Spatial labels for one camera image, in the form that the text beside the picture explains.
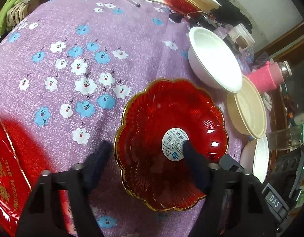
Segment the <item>beige plastic bowl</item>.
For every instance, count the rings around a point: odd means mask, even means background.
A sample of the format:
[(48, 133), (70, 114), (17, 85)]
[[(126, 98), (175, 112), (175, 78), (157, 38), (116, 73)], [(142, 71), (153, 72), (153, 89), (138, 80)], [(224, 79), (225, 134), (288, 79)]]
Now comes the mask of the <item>beige plastic bowl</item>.
[(226, 97), (229, 117), (235, 129), (254, 139), (261, 139), (267, 129), (266, 109), (262, 98), (248, 77), (243, 75), (242, 87)]

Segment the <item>white foam bowl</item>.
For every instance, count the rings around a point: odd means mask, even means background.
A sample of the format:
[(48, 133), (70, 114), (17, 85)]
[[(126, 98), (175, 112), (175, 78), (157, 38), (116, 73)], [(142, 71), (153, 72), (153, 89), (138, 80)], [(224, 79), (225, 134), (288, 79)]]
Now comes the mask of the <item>white foam bowl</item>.
[(269, 163), (269, 147), (266, 135), (251, 140), (241, 152), (240, 165), (246, 173), (254, 175), (261, 183), (266, 179)]
[(188, 61), (195, 75), (207, 86), (237, 93), (242, 72), (235, 55), (214, 32), (203, 27), (189, 31)]

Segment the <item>white work gloves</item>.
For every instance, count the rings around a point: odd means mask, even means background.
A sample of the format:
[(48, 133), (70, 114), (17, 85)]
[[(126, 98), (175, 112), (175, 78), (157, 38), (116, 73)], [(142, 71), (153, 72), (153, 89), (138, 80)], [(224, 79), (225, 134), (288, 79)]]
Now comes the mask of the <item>white work gloves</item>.
[(262, 101), (266, 107), (266, 109), (271, 112), (273, 108), (273, 103), (271, 97), (267, 93), (261, 94)]

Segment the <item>white plastic cup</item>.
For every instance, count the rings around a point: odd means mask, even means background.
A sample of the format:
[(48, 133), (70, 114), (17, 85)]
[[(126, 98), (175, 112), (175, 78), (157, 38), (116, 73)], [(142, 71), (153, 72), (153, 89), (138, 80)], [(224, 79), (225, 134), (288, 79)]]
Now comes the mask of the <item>white plastic cup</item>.
[(254, 38), (242, 23), (233, 27), (227, 34), (239, 46), (240, 52), (247, 50), (255, 44)]

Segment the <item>red gold-rimmed flower plate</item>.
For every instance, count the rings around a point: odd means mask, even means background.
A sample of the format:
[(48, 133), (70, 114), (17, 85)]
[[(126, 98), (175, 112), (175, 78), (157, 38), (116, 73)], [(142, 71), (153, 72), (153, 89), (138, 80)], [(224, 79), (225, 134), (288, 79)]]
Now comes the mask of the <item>red gold-rimmed flower plate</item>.
[(185, 141), (217, 163), (229, 146), (221, 110), (186, 79), (151, 82), (126, 104), (114, 139), (126, 192), (157, 212), (185, 211), (203, 199), (185, 164)]

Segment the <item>pink sleeved water bottle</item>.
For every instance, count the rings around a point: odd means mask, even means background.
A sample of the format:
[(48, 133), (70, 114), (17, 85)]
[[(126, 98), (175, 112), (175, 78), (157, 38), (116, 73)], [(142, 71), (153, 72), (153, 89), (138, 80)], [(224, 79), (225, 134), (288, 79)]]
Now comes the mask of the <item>pink sleeved water bottle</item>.
[(292, 71), (287, 60), (274, 63), (266, 62), (264, 66), (247, 75), (261, 94), (276, 89), (290, 76), (292, 76)]

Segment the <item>purple floral tablecloth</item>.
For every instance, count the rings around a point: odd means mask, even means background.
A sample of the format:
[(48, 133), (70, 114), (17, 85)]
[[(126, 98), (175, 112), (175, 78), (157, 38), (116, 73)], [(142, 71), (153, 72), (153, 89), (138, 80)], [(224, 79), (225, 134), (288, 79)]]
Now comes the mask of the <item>purple floral tablecloth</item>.
[(0, 119), (31, 184), (112, 141), (129, 99), (158, 78), (198, 83), (190, 26), (142, 1), (52, 0), (0, 44)]

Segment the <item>red transparent flower plate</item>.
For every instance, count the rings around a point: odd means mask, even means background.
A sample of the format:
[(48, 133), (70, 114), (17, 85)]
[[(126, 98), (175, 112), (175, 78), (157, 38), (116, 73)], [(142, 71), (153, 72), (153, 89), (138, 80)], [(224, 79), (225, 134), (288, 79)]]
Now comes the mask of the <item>red transparent flower plate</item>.
[(11, 236), (16, 235), (19, 218), (30, 192), (31, 185), (0, 121), (0, 224)]

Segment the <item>red plate under stack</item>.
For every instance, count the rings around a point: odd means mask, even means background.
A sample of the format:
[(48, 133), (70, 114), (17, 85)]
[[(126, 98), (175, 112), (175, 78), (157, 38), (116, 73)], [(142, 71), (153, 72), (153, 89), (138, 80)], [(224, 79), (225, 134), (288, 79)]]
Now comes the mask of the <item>red plate under stack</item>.
[(191, 5), (191, 3), (189, 3), (186, 0), (165, 0), (165, 1), (168, 3), (168, 5), (170, 5), (171, 9), (184, 15), (198, 11), (196, 7)]

